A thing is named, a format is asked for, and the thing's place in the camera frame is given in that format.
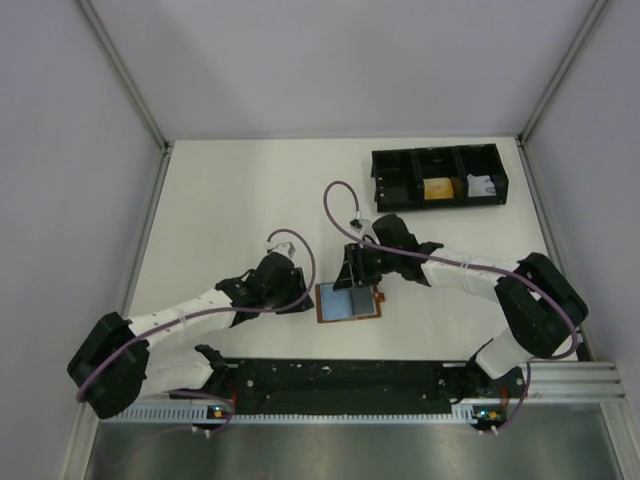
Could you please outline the brown leather card holder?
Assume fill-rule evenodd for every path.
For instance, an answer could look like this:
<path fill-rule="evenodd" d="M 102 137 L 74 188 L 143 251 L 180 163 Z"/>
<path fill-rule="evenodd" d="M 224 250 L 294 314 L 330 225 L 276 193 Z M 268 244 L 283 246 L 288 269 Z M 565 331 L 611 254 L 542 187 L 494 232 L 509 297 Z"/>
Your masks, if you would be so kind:
<path fill-rule="evenodd" d="M 334 291 L 329 283 L 315 286 L 316 317 L 319 324 L 335 324 L 338 322 L 369 320 L 382 316 L 381 305 L 385 302 L 385 295 L 376 286 L 370 287 L 375 294 L 377 313 L 371 316 L 354 317 L 351 309 L 350 291 Z"/>

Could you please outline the yellow credit card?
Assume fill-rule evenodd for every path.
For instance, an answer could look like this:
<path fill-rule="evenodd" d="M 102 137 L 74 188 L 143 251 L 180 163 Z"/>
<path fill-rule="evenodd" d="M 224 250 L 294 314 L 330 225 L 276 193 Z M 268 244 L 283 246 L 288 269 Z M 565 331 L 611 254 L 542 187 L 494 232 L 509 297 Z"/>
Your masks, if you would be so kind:
<path fill-rule="evenodd" d="M 423 193 L 426 201 L 455 198 L 453 183 L 449 177 L 425 178 L 423 180 Z"/>

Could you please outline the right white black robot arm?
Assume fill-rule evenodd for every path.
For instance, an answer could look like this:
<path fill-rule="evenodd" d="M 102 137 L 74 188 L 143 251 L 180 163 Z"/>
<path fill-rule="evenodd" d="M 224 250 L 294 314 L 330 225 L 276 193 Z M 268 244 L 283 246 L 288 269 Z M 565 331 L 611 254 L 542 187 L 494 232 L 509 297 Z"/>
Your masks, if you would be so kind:
<path fill-rule="evenodd" d="M 398 274 L 425 287 L 448 288 L 499 305 L 506 329 L 474 353 L 465 366 L 468 383 L 488 391 L 520 364 L 557 357 L 565 341 L 577 341 L 588 307 L 551 260 L 533 252 L 496 262 L 464 255 L 437 242 L 419 242 L 405 222 L 388 214 L 370 222 L 355 217 L 346 235 L 343 265 L 334 290 L 378 285 Z"/>

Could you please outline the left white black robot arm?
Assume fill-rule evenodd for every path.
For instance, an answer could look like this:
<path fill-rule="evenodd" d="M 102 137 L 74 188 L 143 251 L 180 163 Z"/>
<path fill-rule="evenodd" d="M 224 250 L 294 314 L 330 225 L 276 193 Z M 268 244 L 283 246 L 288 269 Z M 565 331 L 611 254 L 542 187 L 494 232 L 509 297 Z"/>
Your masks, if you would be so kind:
<path fill-rule="evenodd" d="M 67 372 L 77 399 L 98 418 L 110 419 L 137 400 L 159 394 L 212 398 L 230 392 L 228 367 L 219 350 L 203 343 L 263 313 L 313 308 L 314 274 L 304 274 L 285 253 L 271 250 L 259 265 L 219 281 L 196 297 L 151 314 L 97 321 L 70 360 Z"/>

